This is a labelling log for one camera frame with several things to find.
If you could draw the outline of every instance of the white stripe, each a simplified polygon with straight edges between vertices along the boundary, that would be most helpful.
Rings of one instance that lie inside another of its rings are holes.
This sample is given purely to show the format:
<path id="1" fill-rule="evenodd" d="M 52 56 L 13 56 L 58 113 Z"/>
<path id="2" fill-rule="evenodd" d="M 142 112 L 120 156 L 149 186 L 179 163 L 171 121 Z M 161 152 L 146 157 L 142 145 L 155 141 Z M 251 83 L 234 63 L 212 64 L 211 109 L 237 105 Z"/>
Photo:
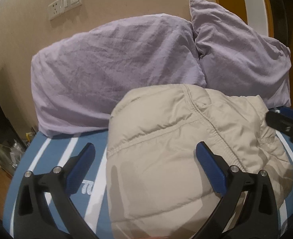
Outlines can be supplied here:
<path id="1" fill-rule="evenodd" d="M 47 138 L 45 140 L 45 142 L 43 143 L 43 145 L 41 146 L 41 148 L 37 152 L 35 158 L 31 162 L 31 164 L 30 164 L 30 166 L 28 168 L 29 171 L 33 171 L 35 169 L 39 159 L 43 155 L 43 153 L 46 150 L 47 146 L 49 145 L 50 141 L 51 141 L 51 138 Z M 14 203 L 14 206 L 13 206 L 13 211 L 12 211 L 12 216 L 11 216 L 11 223 L 10 223 L 10 228 L 9 228 L 9 233 L 10 233 L 11 237 L 14 237 L 14 213 L 15 213 L 16 199 L 15 199 L 15 203 Z"/>
<path id="2" fill-rule="evenodd" d="M 64 153 L 62 154 L 57 166 L 61 166 L 63 167 L 66 162 L 69 160 L 72 152 L 74 151 L 74 148 L 78 142 L 79 136 L 81 135 L 81 133 L 75 134 L 72 139 L 70 139 L 69 144 L 67 145 Z M 51 194 L 49 192 L 45 192 L 45 199 L 47 201 L 47 204 L 49 206 L 49 204 L 51 203 Z"/>
<path id="3" fill-rule="evenodd" d="M 278 136 L 278 138 L 280 139 L 280 141 L 284 145 L 286 151 L 288 152 L 288 154 L 293 162 L 293 151 L 291 150 L 291 148 L 288 145 L 287 141 L 285 140 L 284 136 L 278 130 L 276 130 L 276 135 Z"/>
<path id="4" fill-rule="evenodd" d="M 265 0 L 245 0 L 247 22 L 258 34 L 268 36 Z"/>
<path id="5" fill-rule="evenodd" d="M 281 227 L 281 235 L 283 235 L 284 232 L 286 232 L 288 227 L 288 215 L 287 215 L 287 206 L 285 204 L 285 200 L 282 203 L 281 207 L 279 208 L 280 213 L 280 227 Z"/>
<path id="6" fill-rule="evenodd" d="M 100 215 L 102 200 L 107 185 L 106 178 L 107 148 L 105 148 L 102 160 L 98 169 L 97 177 L 93 184 L 92 193 L 86 209 L 84 220 L 88 226 L 96 233 L 98 219 Z"/>

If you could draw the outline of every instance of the wall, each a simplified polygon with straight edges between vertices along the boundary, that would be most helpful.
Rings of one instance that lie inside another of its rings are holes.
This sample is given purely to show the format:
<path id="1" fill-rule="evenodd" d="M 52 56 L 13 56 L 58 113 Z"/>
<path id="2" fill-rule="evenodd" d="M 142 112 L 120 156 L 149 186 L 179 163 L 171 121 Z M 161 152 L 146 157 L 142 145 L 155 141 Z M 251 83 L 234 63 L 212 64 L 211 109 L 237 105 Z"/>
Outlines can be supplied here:
<path id="1" fill-rule="evenodd" d="M 83 0 L 50 22 L 53 1 L 0 0 L 0 104 L 20 136 L 37 126 L 30 62 L 40 49 L 119 18 L 168 13 L 190 19 L 188 0 Z"/>

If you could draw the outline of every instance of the beige puffer jacket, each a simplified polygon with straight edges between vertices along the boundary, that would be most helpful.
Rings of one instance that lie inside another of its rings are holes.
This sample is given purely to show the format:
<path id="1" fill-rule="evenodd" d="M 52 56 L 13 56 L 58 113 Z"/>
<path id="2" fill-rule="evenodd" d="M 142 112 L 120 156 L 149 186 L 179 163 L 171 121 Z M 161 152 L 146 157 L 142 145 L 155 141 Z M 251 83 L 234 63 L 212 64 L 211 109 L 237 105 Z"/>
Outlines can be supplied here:
<path id="1" fill-rule="evenodd" d="M 115 239 L 183 239 L 200 229 L 220 200 L 195 157 L 200 141 L 228 165 L 266 170 L 280 206 L 292 188 L 293 168 L 265 123 L 267 111 L 259 96 L 228 97 L 195 85 L 128 92 L 109 124 L 107 190 Z"/>

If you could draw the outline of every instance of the wall socket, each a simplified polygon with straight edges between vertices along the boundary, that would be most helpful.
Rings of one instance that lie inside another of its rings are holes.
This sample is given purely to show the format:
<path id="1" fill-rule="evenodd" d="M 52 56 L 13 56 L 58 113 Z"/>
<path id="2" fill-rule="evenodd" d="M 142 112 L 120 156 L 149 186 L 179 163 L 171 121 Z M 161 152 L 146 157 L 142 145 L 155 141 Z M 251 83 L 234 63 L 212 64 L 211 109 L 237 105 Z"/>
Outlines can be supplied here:
<path id="1" fill-rule="evenodd" d="M 82 5 L 82 0 L 55 0 L 48 5 L 48 18 L 52 20 L 80 5 Z"/>

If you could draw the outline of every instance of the metal screw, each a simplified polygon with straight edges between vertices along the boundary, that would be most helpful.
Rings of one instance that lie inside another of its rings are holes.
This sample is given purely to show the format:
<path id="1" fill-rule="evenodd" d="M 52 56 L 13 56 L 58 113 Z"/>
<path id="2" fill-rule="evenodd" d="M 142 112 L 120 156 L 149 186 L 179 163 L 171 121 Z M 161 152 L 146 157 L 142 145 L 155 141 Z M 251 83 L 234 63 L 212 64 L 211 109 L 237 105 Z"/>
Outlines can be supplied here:
<path id="1" fill-rule="evenodd" d="M 230 170 L 231 170 L 232 172 L 238 172 L 238 171 L 239 171 L 239 168 L 238 168 L 236 165 L 232 165 L 232 166 L 230 167 Z"/>
<path id="2" fill-rule="evenodd" d="M 31 171 L 27 171 L 27 172 L 25 172 L 24 176 L 25 176 L 26 178 L 28 178 L 28 177 L 30 177 L 30 176 L 31 176 L 31 174 L 32 174 L 32 172 L 31 172 Z"/>
<path id="3" fill-rule="evenodd" d="M 60 166 L 56 166 L 54 169 L 53 169 L 53 173 L 60 173 L 61 172 L 61 167 Z"/>
<path id="4" fill-rule="evenodd" d="M 266 177 L 268 173 L 265 170 L 260 171 L 261 176 Z"/>

